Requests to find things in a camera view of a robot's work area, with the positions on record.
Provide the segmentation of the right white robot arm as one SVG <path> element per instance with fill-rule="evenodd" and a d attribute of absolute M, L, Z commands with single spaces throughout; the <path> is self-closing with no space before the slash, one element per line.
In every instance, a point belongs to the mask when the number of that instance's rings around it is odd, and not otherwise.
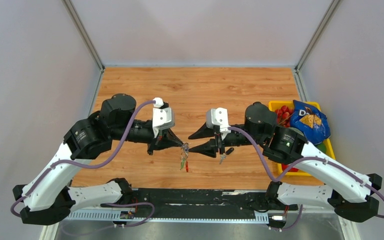
<path fill-rule="evenodd" d="M 303 134 L 279 125 L 277 115 L 261 102 L 246 108 L 242 124 L 230 124 L 225 108 L 212 108 L 206 113 L 205 123 L 189 138 L 207 139 L 192 147 L 192 153 L 215 158 L 223 155 L 227 147 L 251 145 L 265 168 L 268 161 L 273 161 L 302 170 L 322 182 L 319 186 L 292 185 L 270 173 L 265 201 L 272 209 L 281 205 L 315 206 L 357 223 L 379 216 L 381 176 L 362 174 L 337 162 Z"/>

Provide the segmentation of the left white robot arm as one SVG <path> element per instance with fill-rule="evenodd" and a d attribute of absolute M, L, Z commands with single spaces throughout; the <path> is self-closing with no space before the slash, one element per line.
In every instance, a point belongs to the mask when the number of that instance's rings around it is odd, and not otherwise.
<path fill-rule="evenodd" d="M 183 142 L 172 131 L 174 124 L 173 110 L 159 97 L 137 104 L 131 95 L 113 95 L 68 130 L 34 180 L 13 188 L 15 203 L 24 206 L 16 211 L 12 205 L 11 213 L 24 224 L 49 226 L 88 207 L 134 208 L 133 190 L 124 178 L 90 187 L 70 187 L 69 182 L 82 169 L 106 166 L 125 142 L 145 144 L 149 155 L 181 147 Z"/>

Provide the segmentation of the keyring bundle with red tag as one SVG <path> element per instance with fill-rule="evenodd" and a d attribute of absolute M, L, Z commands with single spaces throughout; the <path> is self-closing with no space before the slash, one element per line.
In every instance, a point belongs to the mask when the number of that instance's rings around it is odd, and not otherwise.
<path fill-rule="evenodd" d="M 189 144 L 185 142 L 181 146 L 181 154 L 180 154 L 180 170 L 185 170 L 187 173 L 189 172 Z"/>

